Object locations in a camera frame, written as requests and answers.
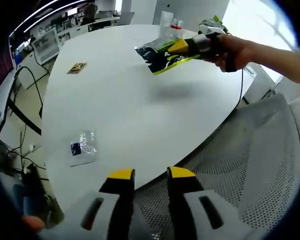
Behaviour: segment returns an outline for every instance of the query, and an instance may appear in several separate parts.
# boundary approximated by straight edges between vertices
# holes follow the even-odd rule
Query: small brown card
[[[87,65],[86,62],[77,62],[67,73],[78,74],[86,65]]]

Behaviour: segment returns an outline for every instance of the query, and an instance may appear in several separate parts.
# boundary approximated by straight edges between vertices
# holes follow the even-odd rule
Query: human hand
[[[39,232],[46,226],[45,223],[36,216],[22,216],[21,220],[34,232]]]
[[[252,62],[256,43],[228,34],[220,34],[218,38],[221,44],[233,55],[234,66],[237,70],[243,69],[248,63]],[[215,58],[203,60],[214,63],[217,67],[220,67],[222,72],[225,72],[227,55],[228,53],[224,53]]]

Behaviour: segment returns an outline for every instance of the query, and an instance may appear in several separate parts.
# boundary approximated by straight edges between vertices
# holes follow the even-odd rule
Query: plastic bag
[[[73,138],[69,151],[70,167],[92,163],[97,160],[97,138],[94,130],[83,131]]]
[[[160,20],[159,38],[166,37],[167,32],[170,30],[171,21],[174,17],[172,12],[162,11]]]
[[[148,64],[150,71],[154,75],[158,75],[181,63],[199,57],[199,55],[170,54],[168,49],[174,45],[176,41],[177,39],[174,37],[160,37],[141,47],[136,47],[135,50]]]

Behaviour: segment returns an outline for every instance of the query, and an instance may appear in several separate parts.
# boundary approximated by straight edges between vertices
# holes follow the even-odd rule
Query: computer monitor
[[[77,7],[73,8],[73,9],[70,9],[69,11],[66,12],[68,17],[71,16],[71,15],[75,15],[77,13],[78,13],[78,8]]]

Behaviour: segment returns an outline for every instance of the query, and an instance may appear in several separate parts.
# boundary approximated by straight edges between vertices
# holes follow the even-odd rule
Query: yellow and black package
[[[175,38],[158,38],[152,42],[144,44],[139,48],[136,48],[135,50],[148,64],[150,71],[154,75],[158,75],[176,67],[181,63],[199,57],[199,55],[169,53],[168,49],[177,41],[178,39]]]

